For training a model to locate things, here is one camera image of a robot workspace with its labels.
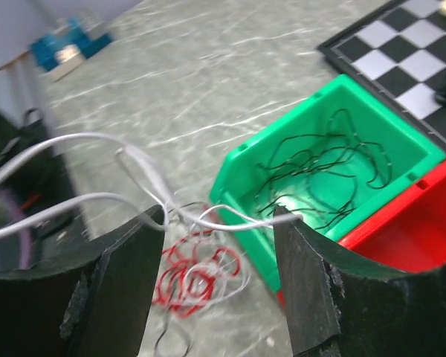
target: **light purple wall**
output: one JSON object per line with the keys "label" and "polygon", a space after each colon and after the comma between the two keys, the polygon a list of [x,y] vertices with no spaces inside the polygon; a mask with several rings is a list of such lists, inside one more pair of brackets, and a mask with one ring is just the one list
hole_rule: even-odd
{"label": "light purple wall", "polygon": [[[60,16],[76,16],[90,7],[106,21],[113,19],[141,0],[44,0]],[[43,19],[25,0],[0,0],[0,66],[28,49],[35,39],[49,31]]]}

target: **chessboard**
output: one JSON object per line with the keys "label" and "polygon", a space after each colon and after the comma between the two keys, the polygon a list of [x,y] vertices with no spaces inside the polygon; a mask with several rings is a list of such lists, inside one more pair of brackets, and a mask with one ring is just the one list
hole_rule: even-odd
{"label": "chessboard", "polygon": [[433,99],[446,71],[446,17],[439,5],[392,0],[318,50],[446,151],[446,107]]}

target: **red plastic container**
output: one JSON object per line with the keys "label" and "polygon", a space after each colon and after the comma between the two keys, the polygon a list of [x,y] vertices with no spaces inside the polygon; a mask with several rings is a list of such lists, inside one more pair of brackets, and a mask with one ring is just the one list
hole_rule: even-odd
{"label": "red plastic container", "polygon": [[446,161],[339,243],[405,271],[419,272],[446,263]]}

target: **marble tabletop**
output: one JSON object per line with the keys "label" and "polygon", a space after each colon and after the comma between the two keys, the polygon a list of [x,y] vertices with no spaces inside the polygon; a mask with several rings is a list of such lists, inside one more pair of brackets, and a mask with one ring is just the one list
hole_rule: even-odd
{"label": "marble tabletop", "polygon": [[[112,24],[109,47],[46,83],[56,132],[125,138],[162,163],[184,188],[182,199],[205,200],[232,148],[336,76],[316,46],[383,2],[144,1]],[[78,191],[119,193],[149,207],[115,165],[114,150],[100,142],[66,148]],[[86,205],[85,214],[94,236],[134,215],[106,202]],[[241,294],[172,323],[190,332],[189,357],[292,356],[284,313],[255,273]],[[152,309],[139,356],[153,356],[162,324]],[[175,331],[165,339],[162,352],[181,356]]]}

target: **purple cable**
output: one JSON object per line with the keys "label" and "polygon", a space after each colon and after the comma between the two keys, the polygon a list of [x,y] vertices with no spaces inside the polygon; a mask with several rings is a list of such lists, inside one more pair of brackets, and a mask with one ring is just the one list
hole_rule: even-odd
{"label": "purple cable", "polygon": [[[20,207],[16,204],[10,191],[0,190],[0,199],[7,207],[8,214],[13,222],[21,221],[26,218],[26,215],[22,212]],[[20,241],[20,261],[19,269],[27,269],[31,264],[31,232],[29,229],[24,229],[17,233]]]}

